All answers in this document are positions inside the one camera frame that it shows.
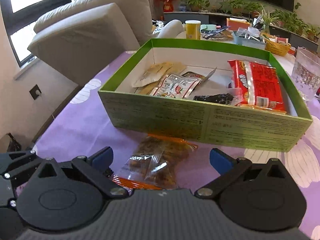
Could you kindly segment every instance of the yellow canister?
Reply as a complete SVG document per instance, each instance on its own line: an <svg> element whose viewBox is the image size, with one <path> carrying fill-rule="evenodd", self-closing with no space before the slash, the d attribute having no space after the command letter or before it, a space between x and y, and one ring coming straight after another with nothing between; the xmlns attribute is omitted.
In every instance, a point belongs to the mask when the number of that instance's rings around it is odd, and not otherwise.
<svg viewBox="0 0 320 240"><path fill-rule="evenodd" d="M200 26L201 21L188 20L186 23L187 39L199 40L200 39Z"/></svg>

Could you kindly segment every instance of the open box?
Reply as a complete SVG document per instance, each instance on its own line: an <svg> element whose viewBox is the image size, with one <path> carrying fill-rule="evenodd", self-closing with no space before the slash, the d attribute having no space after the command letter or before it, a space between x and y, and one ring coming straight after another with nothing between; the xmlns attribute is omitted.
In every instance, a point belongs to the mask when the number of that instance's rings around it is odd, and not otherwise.
<svg viewBox="0 0 320 240"><path fill-rule="evenodd" d="M209 73L217 88L230 82L228 60L239 59L277 69L287 115L201 101L134 94L132 84L150 65L182 62L184 71ZM268 51L229 43L151 39L99 90L115 127L231 147L288 152L312 123L290 77Z"/></svg>

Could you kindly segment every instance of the yellow basket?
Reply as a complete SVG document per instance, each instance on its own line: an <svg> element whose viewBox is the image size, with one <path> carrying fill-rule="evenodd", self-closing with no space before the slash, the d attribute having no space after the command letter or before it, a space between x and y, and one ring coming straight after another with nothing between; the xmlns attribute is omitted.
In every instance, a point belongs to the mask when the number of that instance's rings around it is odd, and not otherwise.
<svg viewBox="0 0 320 240"><path fill-rule="evenodd" d="M269 35L269 34L266 34L265 35L268 37L268 38L272 38L272 39L275 39L276 36L272 36L272 35ZM282 44L279 44L279 43L276 43L274 41L269 41L267 39L265 39L267 45L266 45L266 50L267 51L270 51L271 53L274 53L274 54L277 54L279 56L285 56L290 48L291 48L291 44L289 43L288 45L282 45Z"/></svg>

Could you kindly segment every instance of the beige sofa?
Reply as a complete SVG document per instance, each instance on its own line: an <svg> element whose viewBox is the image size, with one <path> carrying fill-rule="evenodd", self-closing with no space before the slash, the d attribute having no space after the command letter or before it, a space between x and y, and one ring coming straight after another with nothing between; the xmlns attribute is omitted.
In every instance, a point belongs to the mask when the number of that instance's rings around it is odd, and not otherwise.
<svg viewBox="0 0 320 240"><path fill-rule="evenodd" d="M28 50L81 86L153 37L148 0L77 0L41 16L34 31ZM158 37L175 38L182 31L174 20Z"/></svg>

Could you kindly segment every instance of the blue basket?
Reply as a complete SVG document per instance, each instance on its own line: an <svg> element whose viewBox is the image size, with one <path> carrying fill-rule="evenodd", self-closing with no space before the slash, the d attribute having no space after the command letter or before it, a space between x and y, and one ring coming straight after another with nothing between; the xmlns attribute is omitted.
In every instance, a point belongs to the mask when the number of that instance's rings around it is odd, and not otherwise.
<svg viewBox="0 0 320 240"><path fill-rule="evenodd" d="M236 31L233 31L232 35L233 35L233 39L234 39L235 44L243 45L243 46L247 46L247 47L251 47L251 48L256 48L256 49L263 49L263 50L265 50L265 48L266 48L267 44L264 42L248 40L245 38L237 37Z"/></svg>

